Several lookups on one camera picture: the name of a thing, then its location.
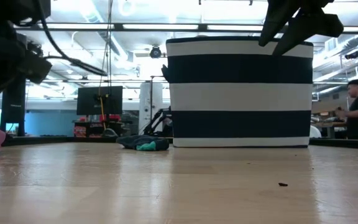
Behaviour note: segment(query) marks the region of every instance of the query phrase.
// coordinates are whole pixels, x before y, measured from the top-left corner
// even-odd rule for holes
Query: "striped storage bin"
[[[273,56],[254,37],[167,41],[176,147],[307,147],[313,44]]]

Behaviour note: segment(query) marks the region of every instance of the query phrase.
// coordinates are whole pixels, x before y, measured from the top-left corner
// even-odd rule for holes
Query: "blue wall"
[[[30,111],[25,114],[24,130],[30,135],[74,136],[74,120],[80,116],[76,111]]]

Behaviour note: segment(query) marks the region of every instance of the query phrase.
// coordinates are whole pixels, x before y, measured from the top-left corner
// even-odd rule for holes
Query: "monitor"
[[[122,114],[122,86],[85,87],[78,89],[77,115]]]

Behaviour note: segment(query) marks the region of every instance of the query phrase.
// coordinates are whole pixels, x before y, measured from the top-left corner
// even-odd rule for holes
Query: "wooden floor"
[[[5,147],[2,223],[358,223],[358,149]]]

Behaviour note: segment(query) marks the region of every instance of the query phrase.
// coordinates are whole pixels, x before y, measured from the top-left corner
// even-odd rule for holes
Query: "green cloth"
[[[136,150],[138,151],[156,151],[155,149],[155,142],[150,142],[143,144],[141,146],[136,146]]]

